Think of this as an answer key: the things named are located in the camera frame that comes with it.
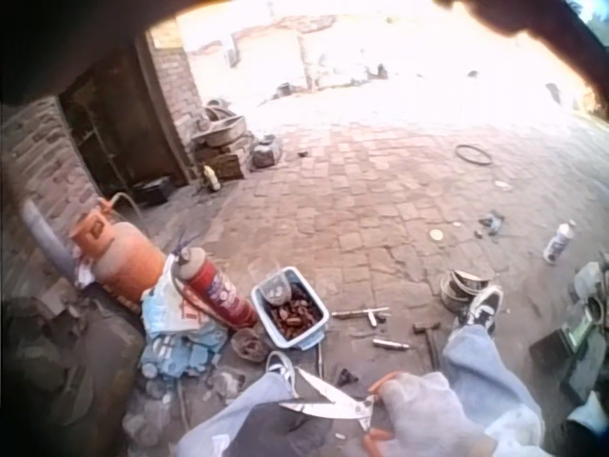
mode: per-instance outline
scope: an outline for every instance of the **plastic bag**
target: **plastic bag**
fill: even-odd
[[[151,338],[160,333],[197,331],[209,320],[183,298],[174,286],[171,279],[174,261],[175,255],[170,254],[156,286],[142,294],[142,320],[146,333]]]

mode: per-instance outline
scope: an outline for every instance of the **jeans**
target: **jeans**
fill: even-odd
[[[444,375],[471,421],[486,428],[520,404],[540,416],[540,407],[522,381],[505,367],[483,327],[465,326],[453,332],[442,355]],[[232,441],[256,405],[291,397],[291,385],[284,377],[265,374],[230,406],[187,433],[178,443],[177,456],[215,457],[214,436],[225,435],[225,442]]]

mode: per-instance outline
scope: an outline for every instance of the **person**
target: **person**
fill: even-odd
[[[538,457],[543,421],[526,386],[505,367],[492,339],[503,291],[490,286],[472,301],[448,338],[442,373],[398,375],[381,386],[395,437],[379,442],[385,457]],[[305,457],[320,448],[331,420],[277,405],[293,398],[294,368],[272,352],[265,375],[234,403],[187,433],[178,457]],[[345,453],[362,455],[358,445]]]

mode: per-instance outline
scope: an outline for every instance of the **hammer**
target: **hammer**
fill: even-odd
[[[433,331],[440,328],[440,322],[434,322],[432,324],[419,323],[412,326],[412,328],[418,335],[421,333],[425,334],[427,339],[427,348],[429,349],[429,357],[431,358],[431,368],[434,371],[438,371],[440,369],[440,357],[438,355],[438,348],[436,347],[436,340],[434,338]]]

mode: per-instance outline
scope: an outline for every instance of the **white plastic tub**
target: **white plastic tub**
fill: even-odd
[[[287,281],[290,283],[299,284],[303,287],[304,291],[311,298],[313,304],[317,306],[322,314],[322,319],[320,319],[320,322],[296,338],[286,340],[277,327],[275,327],[270,315],[266,312],[266,307],[269,307],[269,305],[265,302],[265,299],[259,290],[259,286],[254,287],[254,289],[251,291],[251,301],[258,312],[260,321],[263,323],[263,326],[265,326],[266,333],[268,333],[268,336],[270,336],[277,348],[298,348],[300,350],[313,348],[325,337],[325,325],[327,320],[330,318],[330,313],[325,307],[324,302],[322,302],[317,293],[315,293],[315,290],[313,290],[311,285],[308,284],[303,275],[296,268],[285,267],[282,269],[282,272],[287,278]]]

